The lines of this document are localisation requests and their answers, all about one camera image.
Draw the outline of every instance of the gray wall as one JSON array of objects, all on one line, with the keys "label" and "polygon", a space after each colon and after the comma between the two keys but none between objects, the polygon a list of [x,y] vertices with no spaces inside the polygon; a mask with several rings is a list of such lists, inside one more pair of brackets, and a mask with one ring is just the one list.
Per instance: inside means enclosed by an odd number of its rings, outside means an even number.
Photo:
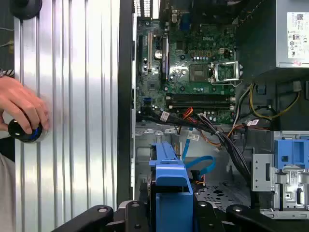
[{"label": "gray wall", "polygon": [[[14,18],[10,13],[9,0],[1,0],[0,7],[0,28],[14,28]],[[14,40],[14,32],[0,30],[0,45]],[[14,54],[9,53],[9,47],[0,48],[0,68],[14,69]]]}]

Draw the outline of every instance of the chip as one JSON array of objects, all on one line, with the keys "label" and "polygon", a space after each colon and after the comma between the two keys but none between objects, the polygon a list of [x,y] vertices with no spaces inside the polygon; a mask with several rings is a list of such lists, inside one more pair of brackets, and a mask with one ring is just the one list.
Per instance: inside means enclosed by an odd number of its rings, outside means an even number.
[{"label": "chip", "polygon": [[190,65],[190,82],[208,82],[207,64]]}]

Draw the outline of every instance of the power supply label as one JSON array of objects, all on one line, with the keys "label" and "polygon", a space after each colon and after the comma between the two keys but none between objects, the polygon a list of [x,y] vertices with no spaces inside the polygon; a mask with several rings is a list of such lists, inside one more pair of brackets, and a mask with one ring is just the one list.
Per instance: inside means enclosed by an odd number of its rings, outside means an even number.
[{"label": "power supply label", "polygon": [[288,58],[309,59],[309,12],[288,12]]}]

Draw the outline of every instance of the blue cable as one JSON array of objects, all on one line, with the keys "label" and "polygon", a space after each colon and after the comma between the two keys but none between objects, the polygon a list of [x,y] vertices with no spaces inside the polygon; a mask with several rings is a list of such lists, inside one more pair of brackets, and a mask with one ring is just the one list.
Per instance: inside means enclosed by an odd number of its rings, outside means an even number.
[{"label": "blue cable", "polygon": [[189,145],[190,145],[190,139],[187,139],[187,141],[185,142],[184,149],[183,149],[183,162],[184,162],[185,157],[186,157],[186,155],[188,153]]},{"label": "blue cable", "polygon": [[[188,153],[189,145],[190,145],[190,139],[187,139],[187,141],[185,142],[184,149],[183,149],[183,162],[185,161],[185,157],[186,157],[186,155]],[[205,160],[212,160],[212,163],[211,163],[210,166],[208,166],[206,168],[203,168],[200,171],[200,174],[204,175],[206,173],[210,173],[216,167],[216,158],[213,157],[213,156],[202,156],[202,157],[199,157],[199,158],[195,159],[194,161],[188,163],[185,167],[186,167],[186,169],[192,168],[193,166],[195,166],[198,163],[200,163],[202,161],[205,161]]]},{"label": "blue cable", "polygon": [[214,170],[214,168],[216,167],[216,157],[213,157],[213,156],[202,156],[202,157],[199,157],[197,159],[195,159],[194,161],[186,164],[186,169],[189,169],[189,168],[192,168],[193,166],[197,165],[198,163],[202,162],[202,161],[205,161],[205,160],[212,160],[212,163],[210,166],[206,167],[206,168],[203,168],[201,171],[200,171],[200,174],[201,175],[204,175],[206,173],[210,173],[212,170]]}]

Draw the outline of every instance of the wire bundle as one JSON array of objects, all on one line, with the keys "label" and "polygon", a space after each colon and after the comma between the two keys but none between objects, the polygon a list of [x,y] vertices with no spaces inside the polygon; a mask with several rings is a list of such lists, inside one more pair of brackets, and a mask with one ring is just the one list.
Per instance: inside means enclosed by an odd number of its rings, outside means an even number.
[{"label": "wire bundle", "polygon": [[235,144],[228,138],[226,134],[218,131],[208,118],[203,115],[198,115],[198,117],[200,118],[201,122],[203,122],[203,124],[211,131],[211,133],[215,134],[219,138],[221,146],[226,148],[236,169],[245,178],[245,180],[250,183],[251,172],[249,171],[247,162],[238,147],[235,146]]}]

